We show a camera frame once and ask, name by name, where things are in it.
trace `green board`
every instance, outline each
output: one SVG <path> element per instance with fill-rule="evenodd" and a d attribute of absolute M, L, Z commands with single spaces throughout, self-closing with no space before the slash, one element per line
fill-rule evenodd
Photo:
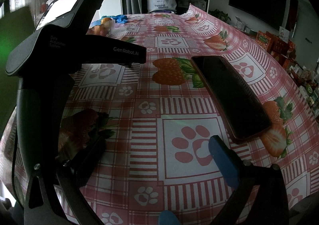
<path fill-rule="evenodd" d="M 8 77 L 5 65 L 10 52 L 34 31 L 29 7 L 0 18 L 0 135 L 16 106 L 18 77 Z"/>

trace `potted plant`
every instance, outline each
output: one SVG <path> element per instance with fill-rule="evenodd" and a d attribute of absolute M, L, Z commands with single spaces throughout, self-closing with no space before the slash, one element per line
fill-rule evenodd
<path fill-rule="evenodd" d="M 230 19 L 230 17 L 228 16 L 228 14 L 225 14 L 223 11 L 219 11 L 218 9 L 215 9 L 214 11 L 208 11 L 208 13 L 216 18 L 218 18 L 219 20 L 222 20 L 223 22 L 227 23 L 228 20 L 232 20 Z"/>

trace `pink checkered tablecloth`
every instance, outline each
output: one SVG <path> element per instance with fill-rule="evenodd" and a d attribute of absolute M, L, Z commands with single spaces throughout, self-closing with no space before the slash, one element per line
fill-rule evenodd
<path fill-rule="evenodd" d="M 155 225 L 162 210 L 173 211 L 182 224 L 209 224 L 232 193 L 208 152 L 208 139 L 215 134 L 241 159 L 264 167 L 277 163 L 289 207 L 318 190 L 318 126 L 295 83 L 267 52 L 192 5 L 184 15 L 136 14 L 128 19 L 126 24 L 116 24 L 112 37 L 145 46 L 146 63 L 132 68 L 84 65 L 73 75 L 75 85 L 64 111 L 67 117 L 91 108 L 114 117 L 115 134 L 107 140 L 107 150 L 88 184 L 81 188 L 105 224 Z M 284 124 L 275 123 L 264 139 L 234 144 L 197 74 L 184 71 L 187 59 L 197 55 L 225 57 L 262 104 L 282 99 L 283 110 L 292 117 Z M 2 180 L 5 162 L 12 157 L 9 133 L 0 143 Z M 284 137 L 279 157 L 273 148 L 278 150 L 282 144 L 271 144 L 271 135 Z M 19 156 L 16 170 L 25 190 Z M 62 191 L 57 188 L 57 193 L 74 220 Z"/>

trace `black phone screen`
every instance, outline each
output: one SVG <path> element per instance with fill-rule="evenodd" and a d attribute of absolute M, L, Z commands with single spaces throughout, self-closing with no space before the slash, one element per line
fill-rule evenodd
<path fill-rule="evenodd" d="M 269 117 L 246 81 L 223 57 L 193 57 L 206 86 L 218 100 L 234 136 L 244 139 L 270 127 Z"/>

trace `smartphone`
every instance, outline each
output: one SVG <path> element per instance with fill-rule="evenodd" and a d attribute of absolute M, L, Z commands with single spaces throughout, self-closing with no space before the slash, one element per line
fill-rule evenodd
<path fill-rule="evenodd" d="M 192 65 L 210 93 L 231 140 L 240 144 L 270 128 L 270 119 L 252 89 L 221 56 L 196 56 Z"/>

